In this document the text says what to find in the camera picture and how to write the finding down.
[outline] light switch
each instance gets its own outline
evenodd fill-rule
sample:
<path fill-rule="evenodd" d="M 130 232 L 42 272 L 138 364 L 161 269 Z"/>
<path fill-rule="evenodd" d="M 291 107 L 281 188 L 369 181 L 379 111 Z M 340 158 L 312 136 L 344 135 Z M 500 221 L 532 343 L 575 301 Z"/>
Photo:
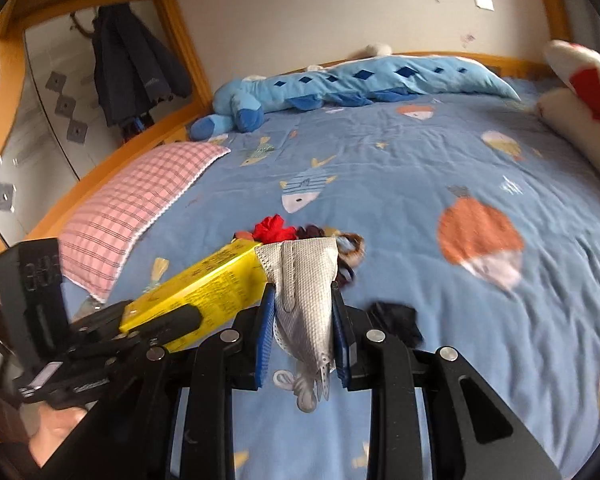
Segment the light switch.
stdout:
<path fill-rule="evenodd" d="M 494 10 L 493 0 L 475 0 L 475 5 L 481 9 Z"/>

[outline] gray square decoration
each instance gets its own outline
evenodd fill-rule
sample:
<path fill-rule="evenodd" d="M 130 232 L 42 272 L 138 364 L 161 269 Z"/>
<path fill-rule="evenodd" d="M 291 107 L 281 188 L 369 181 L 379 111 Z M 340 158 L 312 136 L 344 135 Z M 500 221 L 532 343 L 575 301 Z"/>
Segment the gray square decoration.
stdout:
<path fill-rule="evenodd" d="M 49 79 L 46 81 L 45 88 L 53 92 L 62 93 L 64 83 L 66 83 L 66 76 L 64 74 L 52 72 Z"/>
<path fill-rule="evenodd" d="M 56 110 L 54 113 L 56 115 L 62 115 L 63 117 L 68 117 L 71 119 L 74 114 L 75 108 L 75 99 L 73 97 L 69 97 L 68 95 L 59 95 L 58 101 L 56 102 Z"/>
<path fill-rule="evenodd" d="M 8 182 L 0 182 L 0 211 L 13 211 L 13 195 L 16 187 Z"/>
<path fill-rule="evenodd" d="M 87 124 L 82 121 L 69 121 L 69 127 L 66 130 L 66 140 L 84 144 L 84 139 L 87 138 Z"/>

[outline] red patch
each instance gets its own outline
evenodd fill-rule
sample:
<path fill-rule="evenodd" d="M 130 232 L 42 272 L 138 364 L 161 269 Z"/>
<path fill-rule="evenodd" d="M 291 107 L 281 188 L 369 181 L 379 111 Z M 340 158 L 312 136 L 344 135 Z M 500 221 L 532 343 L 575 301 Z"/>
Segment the red patch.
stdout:
<path fill-rule="evenodd" d="M 600 121 L 600 76 L 598 69 L 585 68 L 569 78 L 576 95 L 582 99 L 591 111 L 593 118 Z"/>

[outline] red scrunchie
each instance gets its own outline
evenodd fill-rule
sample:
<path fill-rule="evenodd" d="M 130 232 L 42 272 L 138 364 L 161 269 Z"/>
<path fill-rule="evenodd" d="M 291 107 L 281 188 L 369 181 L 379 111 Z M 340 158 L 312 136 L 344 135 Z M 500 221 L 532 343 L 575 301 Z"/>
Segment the red scrunchie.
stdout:
<path fill-rule="evenodd" d="M 273 244 L 286 240 L 296 240 L 296 228 L 284 227 L 285 220 L 280 215 L 267 216 L 253 228 L 253 239 L 263 244 Z"/>

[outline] wooden bed frame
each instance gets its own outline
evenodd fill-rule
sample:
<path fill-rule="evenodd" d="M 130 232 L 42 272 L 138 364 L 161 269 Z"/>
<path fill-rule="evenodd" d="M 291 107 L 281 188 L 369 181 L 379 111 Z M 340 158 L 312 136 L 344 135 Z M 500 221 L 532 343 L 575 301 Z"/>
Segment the wooden bed frame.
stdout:
<path fill-rule="evenodd" d="M 0 12 L 0 153 L 13 126 L 24 79 L 24 31 L 72 11 L 133 0 L 9 0 Z M 27 239 L 58 236 L 72 212 L 121 168 L 164 140 L 184 138 L 184 125 L 211 111 L 212 92 L 190 40 L 176 0 L 153 0 L 171 47 L 190 73 L 195 91 L 186 107 L 159 121 L 112 153 L 62 197 L 30 232 Z M 562 0 L 542 0 L 553 39 L 570 40 L 568 17 Z M 536 79 L 552 74 L 547 65 L 510 57 L 467 52 L 408 52 L 412 56 L 445 54 L 475 59 L 501 76 Z M 336 64 L 339 61 L 326 63 Z M 0 252 L 4 250 L 0 238 Z"/>

